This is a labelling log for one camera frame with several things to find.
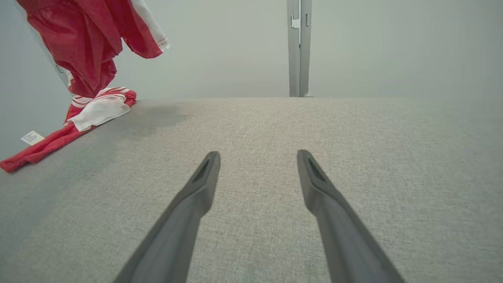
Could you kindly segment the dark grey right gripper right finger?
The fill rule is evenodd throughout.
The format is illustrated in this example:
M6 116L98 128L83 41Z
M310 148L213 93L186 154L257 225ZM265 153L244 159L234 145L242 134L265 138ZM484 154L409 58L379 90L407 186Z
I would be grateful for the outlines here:
M316 217L333 283L402 283L385 252L307 150L297 152L307 209Z

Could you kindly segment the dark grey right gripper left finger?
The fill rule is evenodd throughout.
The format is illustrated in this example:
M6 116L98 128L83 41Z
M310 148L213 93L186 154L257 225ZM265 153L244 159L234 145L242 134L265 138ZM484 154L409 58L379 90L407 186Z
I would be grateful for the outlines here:
M219 152L209 152L126 262L116 283L186 281L199 224L213 204L219 171Z

